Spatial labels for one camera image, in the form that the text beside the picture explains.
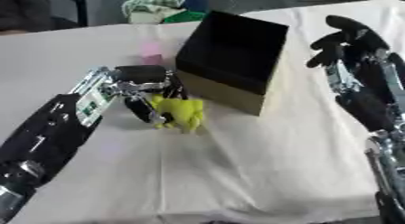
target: yellow toy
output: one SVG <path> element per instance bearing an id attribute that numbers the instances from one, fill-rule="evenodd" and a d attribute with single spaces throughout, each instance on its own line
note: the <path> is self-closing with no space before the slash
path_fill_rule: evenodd
<path id="1" fill-rule="evenodd" d="M 174 121 L 164 125 L 157 125 L 157 128 L 180 126 L 183 131 L 195 131 L 203 121 L 203 101 L 200 99 L 163 98 L 161 95 L 154 95 L 150 101 L 152 107 L 163 115 L 169 113 Z"/>

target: pink block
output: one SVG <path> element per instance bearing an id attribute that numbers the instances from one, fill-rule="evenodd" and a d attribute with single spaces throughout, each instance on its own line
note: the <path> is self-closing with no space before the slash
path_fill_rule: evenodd
<path id="1" fill-rule="evenodd" d="M 158 42 L 148 42 L 141 47 L 142 62 L 145 65 L 163 65 L 162 50 Z"/>

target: black box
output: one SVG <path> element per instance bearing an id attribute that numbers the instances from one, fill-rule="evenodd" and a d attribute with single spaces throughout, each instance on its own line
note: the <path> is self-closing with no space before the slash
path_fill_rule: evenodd
<path id="1" fill-rule="evenodd" d="M 176 57 L 180 78 L 192 93 L 258 115 L 287 29 L 277 23 L 211 12 Z"/>

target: robotic hand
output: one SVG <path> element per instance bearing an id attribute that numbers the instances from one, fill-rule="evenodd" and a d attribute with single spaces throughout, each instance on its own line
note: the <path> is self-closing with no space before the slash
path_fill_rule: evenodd
<path id="1" fill-rule="evenodd" d="M 0 224 L 12 219 L 68 163 L 117 97 L 123 97 L 126 106 L 147 123 L 173 122 L 169 112 L 158 113 L 152 107 L 146 93 L 187 99 L 180 80 L 163 67 L 100 68 L 20 125 L 0 147 Z"/>
<path id="2" fill-rule="evenodd" d="M 383 223 L 405 223 L 405 63 L 368 26 L 330 15 L 337 33 L 312 43 L 307 66 L 325 68 L 336 102 L 371 133 L 366 155 Z"/>

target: table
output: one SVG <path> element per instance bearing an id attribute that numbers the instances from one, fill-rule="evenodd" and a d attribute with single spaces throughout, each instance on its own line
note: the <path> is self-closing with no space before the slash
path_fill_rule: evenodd
<path id="1" fill-rule="evenodd" d="M 362 21 L 404 56 L 404 4 L 394 0 L 253 12 L 288 24 L 262 117 L 210 101 L 206 131 L 182 135 L 137 121 L 122 103 L 13 224 L 309 223 L 376 215 L 363 154 L 367 133 L 340 109 L 308 46 L 329 14 Z M 0 37 L 0 139 L 94 67 L 137 64 L 160 42 L 167 64 L 198 23 L 114 25 Z"/>

